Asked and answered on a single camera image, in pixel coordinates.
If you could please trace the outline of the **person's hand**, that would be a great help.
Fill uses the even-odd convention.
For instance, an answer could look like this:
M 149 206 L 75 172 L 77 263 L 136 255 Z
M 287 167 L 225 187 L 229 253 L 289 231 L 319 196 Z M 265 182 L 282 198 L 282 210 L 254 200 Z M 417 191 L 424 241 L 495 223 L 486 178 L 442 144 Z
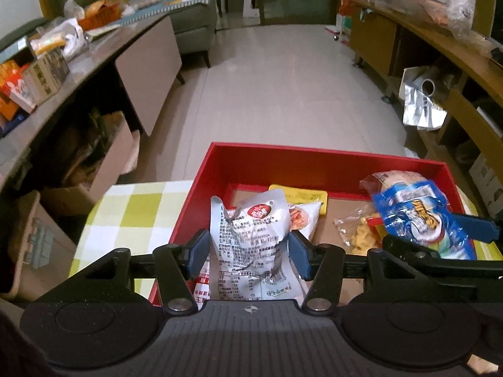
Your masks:
M 477 374 L 494 374 L 499 371 L 499 366 L 476 355 L 471 355 L 467 365 Z

